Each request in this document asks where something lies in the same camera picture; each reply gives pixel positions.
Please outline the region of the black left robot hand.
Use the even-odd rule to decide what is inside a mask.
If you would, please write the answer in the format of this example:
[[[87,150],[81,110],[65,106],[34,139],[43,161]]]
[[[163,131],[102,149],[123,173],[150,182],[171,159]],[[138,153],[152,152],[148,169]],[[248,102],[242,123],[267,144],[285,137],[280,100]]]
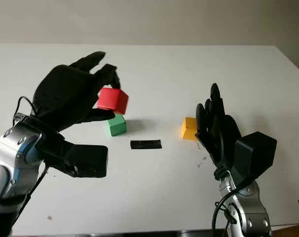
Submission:
[[[105,52],[97,51],[70,65],[54,67],[34,93],[37,118],[57,131],[114,118],[114,112],[93,107],[104,86],[121,87],[116,66],[106,64],[96,73],[90,72],[104,56]]]

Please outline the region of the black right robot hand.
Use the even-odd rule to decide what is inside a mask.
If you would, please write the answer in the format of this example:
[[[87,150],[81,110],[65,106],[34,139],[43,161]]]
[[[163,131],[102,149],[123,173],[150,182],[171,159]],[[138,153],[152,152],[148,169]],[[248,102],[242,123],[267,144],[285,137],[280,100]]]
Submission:
[[[215,174],[230,170],[234,149],[241,133],[234,118],[225,113],[223,99],[216,83],[211,86],[210,98],[196,107],[197,140],[209,153],[216,166]]]

